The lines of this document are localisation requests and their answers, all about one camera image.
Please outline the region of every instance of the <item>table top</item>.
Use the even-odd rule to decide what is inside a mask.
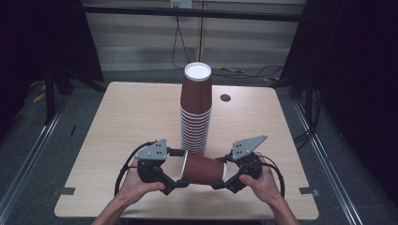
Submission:
[[[275,91],[265,87],[213,85],[213,105],[205,156],[223,157],[233,141],[267,135],[255,150],[271,158],[281,170],[285,198],[298,219],[316,219],[318,210],[308,187],[299,155]],[[181,84],[112,82],[99,105],[66,188],[54,209],[59,217],[96,217],[113,198],[115,180],[131,152],[140,144],[166,139],[181,147],[179,98]],[[231,100],[224,102],[220,96]],[[174,180],[180,178],[182,157],[168,157],[162,165]],[[237,172],[227,165],[228,179]],[[151,192],[131,205],[123,218],[158,219],[272,219],[270,208],[249,187],[233,194],[227,189],[189,185],[169,196]]]

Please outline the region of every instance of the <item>black controller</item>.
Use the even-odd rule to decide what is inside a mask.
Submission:
[[[140,151],[134,157],[138,161],[138,175],[145,183],[162,182],[165,186],[161,192],[169,195],[175,188],[185,188],[190,184],[189,180],[174,181],[163,172],[161,165],[166,161],[167,155],[171,157],[183,157],[184,150],[171,149],[166,145],[166,140],[160,140]]]
[[[263,135],[234,142],[233,148],[228,155],[216,159],[223,163],[227,163],[227,161],[236,163],[239,167],[237,174],[229,178],[226,182],[219,181],[211,186],[214,189],[227,188],[233,193],[238,193],[246,187],[246,185],[239,180],[242,174],[248,174],[253,179],[258,179],[262,173],[262,166],[264,163],[261,162],[259,156],[253,151],[266,139],[267,136]],[[162,190],[165,195],[169,195],[175,188],[185,188],[190,184],[189,180],[184,179],[174,181],[166,175],[161,168],[161,165],[166,161],[168,155],[171,157],[184,157],[186,153],[184,150],[167,147],[166,140],[151,142],[147,145],[149,146],[146,149],[139,152],[136,150],[137,152],[134,152],[134,158],[139,159],[137,172],[143,182],[162,182],[165,185],[165,189]],[[125,166],[122,168],[121,175],[129,168],[127,164],[128,162],[126,162]],[[115,193],[118,191],[120,180],[121,176],[119,175],[116,181]]]
[[[227,161],[234,162],[239,167],[237,174],[229,178],[225,183],[223,181],[212,184],[213,189],[227,188],[234,194],[244,189],[246,185],[240,182],[239,177],[242,174],[248,174],[253,179],[258,179],[263,172],[262,162],[260,158],[253,152],[267,136],[259,136],[233,143],[231,153],[225,157],[216,158],[217,160],[226,163]]]

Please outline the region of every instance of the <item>black curtain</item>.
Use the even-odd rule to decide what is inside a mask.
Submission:
[[[388,0],[341,1],[321,31],[314,30],[314,22],[298,26],[283,72],[286,78],[305,68],[296,71],[293,93],[314,79],[346,141],[396,204],[397,10]],[[313,57],[300,59],[304,53]]]
[[[0,137],[23,105],[30,83],[44,80],[48,68],[63,93],[68,79],[103,81],[100,62],[85,13],[49,10],[68,1],[1,1],[0,3]]]

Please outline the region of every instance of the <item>stack of paper cups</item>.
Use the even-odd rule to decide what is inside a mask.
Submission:
[[[211,68],[203,63],[185,67],[181,89],[182,149],[203,155],[211,115]]]

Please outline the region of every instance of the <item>paper cup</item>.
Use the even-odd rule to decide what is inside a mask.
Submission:
[[[192,119],[188,119],[188,118],[184,117],[184,115],[181,115],[181,122],[183,122],[184,125],[189,126],[189,127],[207,126],[209,121],[210,121],[210,117],[200,119],[200,120],[192,120]]]
[[[201,132],[208,129],[208,122],[209,121],[202,124],[193,125],[190,122],[184,122],[183,120],[181,120],[181,128],[190,132]]]
[[[189,132],[186,130],[182,130],[181,134],[183,135],[184,140],[203,140],[207,138],[207,130],[203,132]]]
[[[204,112],[204,113],[201,113],[201,114],[193,114],[193,113],[186,112],[186,111],[182,108],[182,106],[180,106],[180,109],[181,109],[181,113],[183,113],[183,114],[186,115],[187,117],[192,117],[192,118],[195,118],[195,119],[207,117],[207,116],[210,116],[210,114],[211,114],[211,107],[210,107],[210,109],[208,109],[207,112]]]
[[[190,63],[185,67],[181,89],[181,108],[186,113],[203,114],[211,109],[211,68],[204,63]]]
[[[191,147],[199,147],[198,144],[206,143],[207,137],[204,138],[197,138],[197,139],[189,139],[189,138],[184,138],[182,142],[189,144]]]
[[[200,145],[196,144],[197,146],[192,147],[191,145],[184,143],[184,147],[188,148],[190,151],[194,153],[202,153],[205,150],[206,142],[201,143]]]
[[[224,181],[226,164],[216,159],[187,152],[184,158],[181,178],[197,185],[212,185]]]

